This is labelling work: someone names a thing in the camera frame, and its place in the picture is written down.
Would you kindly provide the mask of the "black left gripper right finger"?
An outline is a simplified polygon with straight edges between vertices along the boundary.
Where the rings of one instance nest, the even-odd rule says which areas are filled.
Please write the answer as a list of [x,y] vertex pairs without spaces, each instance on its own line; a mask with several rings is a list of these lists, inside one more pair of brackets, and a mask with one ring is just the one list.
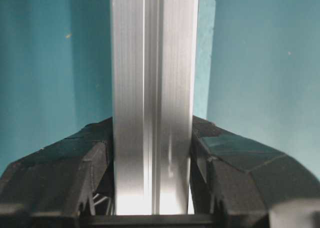
[[320,183],[286,153],[194,117],[191,194],[221,227],[270,227],[274,205],[317,201]]

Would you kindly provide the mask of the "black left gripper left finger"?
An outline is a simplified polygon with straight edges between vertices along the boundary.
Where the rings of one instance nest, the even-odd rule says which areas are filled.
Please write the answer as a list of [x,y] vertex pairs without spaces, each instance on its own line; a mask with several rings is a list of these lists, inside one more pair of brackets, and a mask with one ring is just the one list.
[[0,179],[1,227],[80,227],[113,211],[113,122],[108,118],[12,162]]

